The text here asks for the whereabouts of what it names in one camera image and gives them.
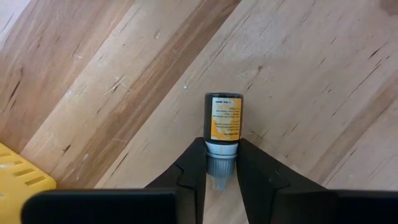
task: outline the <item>wooden table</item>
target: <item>wooden table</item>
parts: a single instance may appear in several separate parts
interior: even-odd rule
[[[393,0],[3,0],[0,142],[60,188],[143,187],[245,97],[243,137],[329,188],[398,189]],[[236,179],[206,223],[244,223]]]

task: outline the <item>small bottle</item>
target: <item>small bottle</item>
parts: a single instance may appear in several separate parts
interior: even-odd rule
[[[224,190],[235,170],[235,158],[241,137],[243,95],[207,93],[203,136],[207,146],[207,173],[213,188]]]

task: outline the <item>yellow plastic object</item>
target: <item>yellow plastic object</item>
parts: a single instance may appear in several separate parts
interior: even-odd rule
[[[0,143],[0,223],[20,223],[25,201],[55,187],[53,178]]]

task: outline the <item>wood grain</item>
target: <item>wood grain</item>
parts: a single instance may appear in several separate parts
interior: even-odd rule
[[[0,141],[61,188],[143,187],[202,135],[204,94],[231,91],[243,137],[297,172],[396,189],[396,6],[1,1]],[[236,178],[208,181],[205,223],[247,223]]]

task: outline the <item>orange label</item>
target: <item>orange label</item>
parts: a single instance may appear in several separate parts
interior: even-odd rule
[[[242,99],[213,98],[211,139],[235,141],[240,138]]]

